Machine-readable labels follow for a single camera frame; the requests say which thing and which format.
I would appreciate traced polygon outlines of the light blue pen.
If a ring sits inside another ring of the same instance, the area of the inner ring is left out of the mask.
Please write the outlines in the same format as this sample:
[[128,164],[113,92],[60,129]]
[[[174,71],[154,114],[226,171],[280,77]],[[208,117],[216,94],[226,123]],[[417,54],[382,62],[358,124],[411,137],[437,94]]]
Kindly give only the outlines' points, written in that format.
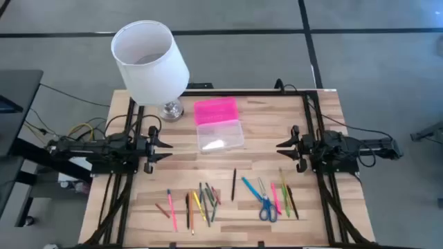
[[245,186],[247,186],[247,188],[249,189],[249,191],[256,197],[256,199],[259,202],[262,202],[263,198],[261,197],[261,195],[258,193],[258,191],[250,184],[250,182],[245,178],[242,177],[242,181],[245,184]]

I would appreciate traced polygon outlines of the pink pen with blue tip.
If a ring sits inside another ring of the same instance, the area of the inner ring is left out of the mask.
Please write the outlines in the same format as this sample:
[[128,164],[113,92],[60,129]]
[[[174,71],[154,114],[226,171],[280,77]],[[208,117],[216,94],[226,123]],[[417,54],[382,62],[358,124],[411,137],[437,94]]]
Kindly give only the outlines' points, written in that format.
[[174,205],[173,205],[173,200],[172,200],[172,193],[171,193],[170,189],[167,189],[167,196],[168,196],[168,203],[169,203],[170,211],[171,211],[173,228],[174,228],[175,232],[178,232],[177,218],[175,215],[175,210],[174,210]]

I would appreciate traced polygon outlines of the pink highlighter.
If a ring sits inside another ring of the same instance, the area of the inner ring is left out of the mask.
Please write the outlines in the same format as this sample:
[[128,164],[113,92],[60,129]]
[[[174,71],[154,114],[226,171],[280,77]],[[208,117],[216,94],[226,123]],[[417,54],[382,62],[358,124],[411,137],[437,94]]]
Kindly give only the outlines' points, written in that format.
[[271,191],[272,191],[272,194],[273,194],[273,200],[274,200],[274,205],[275,205],[276,211],[277,211],[277,213],[279,215],[281,215],[282,211],[281,211],[280,202],[279,202],[279,199],[278,199],[278,195],[277,195],[274,183],[271,183]]

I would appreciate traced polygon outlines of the brown crayon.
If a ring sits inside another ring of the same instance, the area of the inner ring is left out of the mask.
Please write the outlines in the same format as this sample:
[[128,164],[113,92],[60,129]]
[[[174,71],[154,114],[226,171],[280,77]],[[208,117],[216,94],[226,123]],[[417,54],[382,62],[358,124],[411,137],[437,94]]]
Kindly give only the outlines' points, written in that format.
[[155,203],[155,206],[159,209],[159,211],[164,214],[168,219],[170,219],[170,215],[166,210],[164,210],[158,203]]

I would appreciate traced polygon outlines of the matte black pen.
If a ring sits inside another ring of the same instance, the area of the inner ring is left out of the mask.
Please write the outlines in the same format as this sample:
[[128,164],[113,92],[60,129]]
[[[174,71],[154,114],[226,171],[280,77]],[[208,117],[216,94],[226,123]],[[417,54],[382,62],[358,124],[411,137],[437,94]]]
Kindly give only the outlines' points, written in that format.
[[235,199],[235,185],[236,185],[236,176],[237,176],[237,169],[235,168],[233,170],[233,182],[232,182],[232,187],[231,187],[231,196],[230,199],[233,202]]

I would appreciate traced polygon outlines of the grey capped pen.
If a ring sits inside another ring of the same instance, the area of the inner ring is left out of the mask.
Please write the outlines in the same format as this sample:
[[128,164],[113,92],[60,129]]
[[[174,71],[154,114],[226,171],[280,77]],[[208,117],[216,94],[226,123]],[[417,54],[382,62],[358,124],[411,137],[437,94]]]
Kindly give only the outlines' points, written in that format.
[[201,199],[202,199],[202,202],[204,204],[204,214],[205,214],[206,222],[208,224],[208,227],[210,228],[210,219],[209,219],[209,216],[208,216],[208,206],[206,204],[205,194],[201,194]]

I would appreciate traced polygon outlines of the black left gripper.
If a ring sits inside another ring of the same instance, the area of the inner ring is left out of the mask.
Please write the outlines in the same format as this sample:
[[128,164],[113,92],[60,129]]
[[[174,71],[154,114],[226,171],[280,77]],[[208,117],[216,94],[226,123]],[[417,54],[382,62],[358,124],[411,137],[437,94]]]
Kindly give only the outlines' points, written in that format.
[[147,174],[153,173],[155,163],[172,155],[171,153],[155,154],[155,147],[172,148],[172,145],[159,140],[159,129],[155,126],[149,127],[146,136],[138,135],[138,143],[140,148],[144,149],[143,154],[147,157],[147,162],[143,168],[143,171]]

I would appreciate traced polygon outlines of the orange pencil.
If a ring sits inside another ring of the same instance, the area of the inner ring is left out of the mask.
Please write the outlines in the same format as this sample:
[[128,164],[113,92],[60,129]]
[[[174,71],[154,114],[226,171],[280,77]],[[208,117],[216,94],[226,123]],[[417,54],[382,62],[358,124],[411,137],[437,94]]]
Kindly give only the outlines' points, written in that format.
[[192,191],[189,192],[188,199],[189,199],[190,229],[191,229],[191,235],[193,236],[195,234],[195,230],[194,230],[193,209],[192,209]]

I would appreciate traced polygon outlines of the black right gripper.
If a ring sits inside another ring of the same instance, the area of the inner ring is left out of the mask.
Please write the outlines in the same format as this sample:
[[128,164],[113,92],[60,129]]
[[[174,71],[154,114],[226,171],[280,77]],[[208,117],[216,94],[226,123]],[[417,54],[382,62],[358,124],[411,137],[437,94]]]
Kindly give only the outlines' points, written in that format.
[[296,146],[296,149],[277,150],[277,152],[292,160],[298,160],[296,170],[298,173],[303,173],[307,170],[307,160],[304,156],[308,156],[311,153],[311,134],[300,136],[299,126],[294,125],[292,127],[292,137],[287,141],[277,144],[276,147],[292,147],[293,145]]

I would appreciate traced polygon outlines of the thin yellow pencil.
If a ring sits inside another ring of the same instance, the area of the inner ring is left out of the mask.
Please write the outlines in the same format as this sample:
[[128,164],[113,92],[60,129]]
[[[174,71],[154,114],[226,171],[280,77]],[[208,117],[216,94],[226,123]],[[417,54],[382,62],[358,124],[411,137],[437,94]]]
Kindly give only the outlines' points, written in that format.
[[[281,182],[284,183],[285,186],[286,186],[286,185],[287,185],[287,184],[286,184],[286,180],[285,180],[285,177],[284,177],[283,170],[282,170],[281,168],[279,169],[279,173],[280,173],[280,179],[281,179]],[[290,200],[289,200],[288,192],[287,192],[287,200],[288,200],[289,207],[291,207],[291,202],[290,202]]]

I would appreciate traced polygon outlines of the blue handled scissors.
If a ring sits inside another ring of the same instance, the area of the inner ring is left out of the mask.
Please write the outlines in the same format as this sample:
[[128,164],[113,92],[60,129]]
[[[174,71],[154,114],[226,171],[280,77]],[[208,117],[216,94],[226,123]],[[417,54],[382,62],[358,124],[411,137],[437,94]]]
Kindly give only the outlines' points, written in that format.
[[262,194],[262,200],[261,200],[262,208],[259,213],[260,220],[270,221],[274,223],[278,219],[278,212],[276,206],[272,204],[271,200],[269,199],[266,193],[266,188],[261,178],[258,178],[258,183]]

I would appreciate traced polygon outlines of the clear box with pink lid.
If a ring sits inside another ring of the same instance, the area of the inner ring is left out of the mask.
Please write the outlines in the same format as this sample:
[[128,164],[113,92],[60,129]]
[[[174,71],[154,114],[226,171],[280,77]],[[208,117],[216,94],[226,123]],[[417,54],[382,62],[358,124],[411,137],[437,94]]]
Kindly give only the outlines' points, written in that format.
[[244,144],[242,124],[234,97],[195,102],[194,114],[200,152],[221,151]]

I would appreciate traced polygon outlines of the white cardboard box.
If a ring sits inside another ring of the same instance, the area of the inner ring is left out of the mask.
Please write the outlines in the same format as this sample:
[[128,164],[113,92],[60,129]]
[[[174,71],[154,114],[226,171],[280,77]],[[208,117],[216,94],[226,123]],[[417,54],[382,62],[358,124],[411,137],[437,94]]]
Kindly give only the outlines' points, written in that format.
[[[69,159],[69,162],[71,162],[77,166],[80,166],[84,169],[87,169],[89,172],[91,171],[92,164],[90,162],[88,162],[85,157],[72,157]],[[80,181],[80,179],[73,178],[72,176],[68,176],[63,173],[59,173],[58,174],[58,181],[59,182],[65,182],[65,181],[73,182],[73,181]]]

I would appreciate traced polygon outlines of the translucent green pen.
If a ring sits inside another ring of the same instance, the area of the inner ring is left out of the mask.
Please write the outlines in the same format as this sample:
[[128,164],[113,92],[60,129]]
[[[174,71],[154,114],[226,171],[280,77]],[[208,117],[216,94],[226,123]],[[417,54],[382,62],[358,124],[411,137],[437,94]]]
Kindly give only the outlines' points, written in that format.
[[284,210],[286,212],[287,217],[290,217],[290,207],[287,200],[287,189],[284,183],[282,183],[282,195],[284,199]]

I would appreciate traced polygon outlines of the dark brown pen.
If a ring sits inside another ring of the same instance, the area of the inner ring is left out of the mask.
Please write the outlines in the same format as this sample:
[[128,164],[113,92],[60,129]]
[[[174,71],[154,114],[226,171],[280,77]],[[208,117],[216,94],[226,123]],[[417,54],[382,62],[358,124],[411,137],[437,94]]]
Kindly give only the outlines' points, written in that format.
[[289,195],[289,200],[291,202],[291,206],[292,206],[292,208],[294,210],[294,213],[296,215],[297,220],[299,220],[300,217],[299,217],[299,214],[298,214],[298,210],[297,210],[295,201],[293,199],[293,193],[291,191],[291,188],[288,185],[286,185],[286,187],[287,187],[287,192],[288,192],[288,195]]

